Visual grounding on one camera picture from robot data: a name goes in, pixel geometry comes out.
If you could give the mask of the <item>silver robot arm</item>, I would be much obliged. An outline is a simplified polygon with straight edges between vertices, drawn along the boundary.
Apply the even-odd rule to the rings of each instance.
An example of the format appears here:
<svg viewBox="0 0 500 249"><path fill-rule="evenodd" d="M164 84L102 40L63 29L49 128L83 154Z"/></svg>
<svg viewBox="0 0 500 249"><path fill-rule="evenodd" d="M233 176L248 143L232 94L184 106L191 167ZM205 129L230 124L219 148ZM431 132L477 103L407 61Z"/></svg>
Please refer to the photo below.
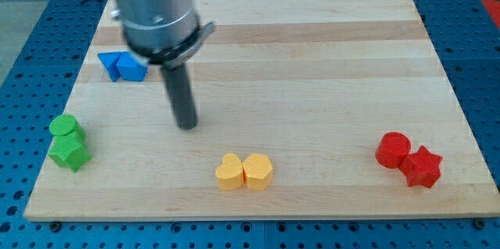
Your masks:
<svg viewBox="0 0 500 249"><path fill-rule="evenodd" d="M201 25L194 0L115 0L113 15L129 48L151 65L183 65L214 30Z"/></svg>

